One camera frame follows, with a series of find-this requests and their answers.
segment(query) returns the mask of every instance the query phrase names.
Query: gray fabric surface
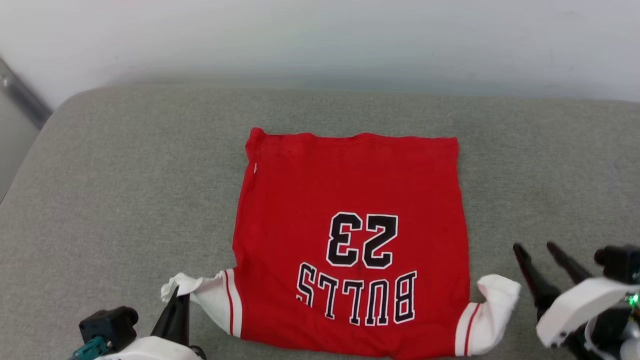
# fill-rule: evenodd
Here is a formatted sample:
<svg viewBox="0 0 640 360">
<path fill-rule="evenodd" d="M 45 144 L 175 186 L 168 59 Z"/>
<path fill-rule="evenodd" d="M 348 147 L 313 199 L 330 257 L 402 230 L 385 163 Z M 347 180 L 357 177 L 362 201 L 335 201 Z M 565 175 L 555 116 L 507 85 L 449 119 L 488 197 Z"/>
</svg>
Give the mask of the gray fabric surface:
<svg viewBox="0 0 640 360">
<path fill-rule="evenodd" d="M 52 117 L 0 205 L 0 359 L 66 359 L 98 309 L 138 310 L 184 271 L 234 266 L 231 239 L 249 130 L 457 136 L 471 279 L 524 283 L 520 241 L 564 288 L 553 240 L 597 271 L 594 251 L 640 238 L 640 104 L 139 86 L 73 97 Z M 472 284 L 472 300 L 482 300 Z M 568 359 L 545 350 L 527 290 L 483 359 Z M 209 359 L 342 359 L 242 341 L 193 306 Z"/>
</svg>

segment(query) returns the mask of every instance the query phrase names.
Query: teal connector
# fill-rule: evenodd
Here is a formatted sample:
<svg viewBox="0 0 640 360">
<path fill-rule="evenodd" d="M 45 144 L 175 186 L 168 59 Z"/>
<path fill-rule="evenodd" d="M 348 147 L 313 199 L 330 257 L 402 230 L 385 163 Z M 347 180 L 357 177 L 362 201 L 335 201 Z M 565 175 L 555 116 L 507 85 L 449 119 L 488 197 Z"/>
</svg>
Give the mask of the teal connector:
<svg viewBox="0 0 640 360">
<path fill-rule="evenodd" d="M 109 351 L 109 343 L 102 336 L 96 336 L 81 348 L 77 349 L 69 360 L 94 360 Z"/>
</svg>

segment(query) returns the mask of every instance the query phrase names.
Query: red stripe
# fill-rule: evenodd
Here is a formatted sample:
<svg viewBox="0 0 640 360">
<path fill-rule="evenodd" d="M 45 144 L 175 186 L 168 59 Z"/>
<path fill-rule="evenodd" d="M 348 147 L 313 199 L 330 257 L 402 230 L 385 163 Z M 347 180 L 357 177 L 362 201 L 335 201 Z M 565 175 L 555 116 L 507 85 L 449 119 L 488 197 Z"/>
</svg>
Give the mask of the red stripe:
<svg viewBox="0 0 640 360">
<path fill-rule="evenodd" d="M 231 301 L 231 291 L 229 290 L 229 275 L 225 270 L 225 287 L 227 288 L 227 297 L 229 298 L 229 334 L 234 334 L 234 302 Z"/>
<path fill-rule="evenodd" d="M 474 318 L 476 317 L 476 313 L 478 312 L 479 307 L 480 304 L 476 304 L 474 313 L 471 314 L 471 319 L 469 319 L 469 326 L 467 326 L 467 338 L 465 340 L 465 356 L 469 356 L 469 333 L 471 332 L 471 324 L 474 322 Z"/>
</svg>

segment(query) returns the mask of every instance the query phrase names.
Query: black lettering with white outline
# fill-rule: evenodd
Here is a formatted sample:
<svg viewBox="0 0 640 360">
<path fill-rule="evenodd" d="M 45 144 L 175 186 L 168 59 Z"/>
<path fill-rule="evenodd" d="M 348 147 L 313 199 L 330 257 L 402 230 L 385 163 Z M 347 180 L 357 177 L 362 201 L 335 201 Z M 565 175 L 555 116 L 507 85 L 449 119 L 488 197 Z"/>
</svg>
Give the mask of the black lettering with white outline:
<svg viewBox="0 0 640 360">
<path fill-rule="evenodd" d="M 413 306 L 413 289 L 415 288 L 415 278 L 417 271 L 399 276 L 396 279 L 396 299 L 394 301 L 394 322 L 403 323 L 415 319 L 415 308 Z M 406 292 L 402 291 L 402 284 L 406 283 Z M 402 305 L 406 303 L 406 311 L 402 311 Z"/>
<path fill-rule="evenodd" d="M 364 289 L 364 280 L 345 280 L 342 283 L 342 294 L 349 295 L 349 289 L 353 289 L 351 318 L 349 318 L 349 322 L 353 325 L 360 325 L 358 311 L 360 310 L 360 297 L 362 295 L 362 289 Z"/>
<path fill-rule="evenodd" d="M 380 288 L 380 306 L 378 306 L 378 317 L 375 317 L 378 288 Z M 381 326 L 389 323 L 388 298 L 389 282 L 387 280 L 380 279 L 369 283 L 369 303 L 367 304 L 366 326 Z"/>
<path fill-rule="evenodd" d="M 298 271 L 298 291 L 304 295 L 296 295 L 296 299 L 304 302 L 309 307 L 314 305 L 314 290 L 311 286 L 305 284 L 305 274 L 308 274 L 309 282 L 316 283 L 316 268 L 308 263 L 300 264 Z"/>
<path fill-rule="evenodd" d="M 329 319 L 335 319 L 335 315 L 333 314 L 333 304 L 335 301 L 335 289 L 338 287 L 338 279 L 330 277 L 327 274 L 320 273 L 318 277 L 318 287 L 324 290 L 326 285 L 329 285 L 329 292 L 326 294 L 326 311 L 324 315 Z"/>
<path fill-rule="evenodd" d="M 362 261 L 367 268 L 386 269 L 393 263 L 391 252 L 374 253 L 393 240 L 398 234 L 398 217 L 396 215 L 367 214 L 367 231 L 382 232 L 365 241 L 362 250 Z"/>
<path fill-rule="evenodd" d="M 349 231 L 342 232 L 342 226 L 348 225 Z M 358 262 L 358 249 L 340 251 L 343 245 L 351 243 L 351 231 L 362 230 L 362 219 L 356 213 L 339 212 L 331 218 L 329 244 L 326 248 L 326 260 L 333 266 L 353 266 Z"/>
</svg>

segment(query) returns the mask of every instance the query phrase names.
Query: basketball jersey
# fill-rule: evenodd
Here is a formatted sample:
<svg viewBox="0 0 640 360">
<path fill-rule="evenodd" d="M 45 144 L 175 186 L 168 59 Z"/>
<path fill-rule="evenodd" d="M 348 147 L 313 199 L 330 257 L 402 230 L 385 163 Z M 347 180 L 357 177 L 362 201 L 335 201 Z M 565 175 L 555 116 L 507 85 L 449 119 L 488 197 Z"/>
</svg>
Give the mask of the basketball jersey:
<svg viewBox="0 0 640 360">
<path fill-rule="evenodd" d="M 225 331 L 283 348 L 394 359 L 482 354 L 520 285 L 479 281 L 455 138 L 323 138 L 253 129 L 237 209 L 237 266 L 179 285 Z"/>
</svg>

